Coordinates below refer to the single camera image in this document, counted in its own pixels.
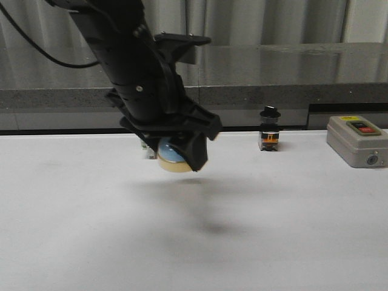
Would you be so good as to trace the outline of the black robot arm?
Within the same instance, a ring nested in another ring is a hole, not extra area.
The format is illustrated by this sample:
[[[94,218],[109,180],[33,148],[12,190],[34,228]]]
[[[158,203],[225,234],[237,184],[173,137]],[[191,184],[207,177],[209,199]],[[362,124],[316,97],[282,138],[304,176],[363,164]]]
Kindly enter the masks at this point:
[[[175,64],[205,36],[152,35],[141,1],[52,1],[69,11],[109,78],[108,100],[123,117],[121,125],[152,150],[167,138],[197,172],[207,162],[207,141],[222,129],[218,115],[191,100]]]

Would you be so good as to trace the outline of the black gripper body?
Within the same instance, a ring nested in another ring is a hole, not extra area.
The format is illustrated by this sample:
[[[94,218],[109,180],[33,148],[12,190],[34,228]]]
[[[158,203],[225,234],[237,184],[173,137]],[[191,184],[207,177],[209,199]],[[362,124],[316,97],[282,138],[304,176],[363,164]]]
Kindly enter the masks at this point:
[[[104,71],[113,86],[109,98],[134,131],[160,137],[200,132],[215,139],[220,117],[187,96],[175,66],[191,48],[210,42],[205,36],[143,33],[104,43]]]

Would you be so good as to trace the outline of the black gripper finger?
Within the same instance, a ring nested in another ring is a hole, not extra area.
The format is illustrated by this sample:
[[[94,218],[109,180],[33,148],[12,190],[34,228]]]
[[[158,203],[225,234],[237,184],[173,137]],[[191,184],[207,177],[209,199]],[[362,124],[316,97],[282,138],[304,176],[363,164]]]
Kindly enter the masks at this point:
[[[140,131],[133,132],[140,140],[143,140],[148,146],[150,146],[154,151],[158,151],[160,136],[154,135],[152,133],[143,133]]]
[[[208,160],[206,136],[200,132],[184,132],[170,138],[169,144],[186,162],[190,171],[200,171]]]

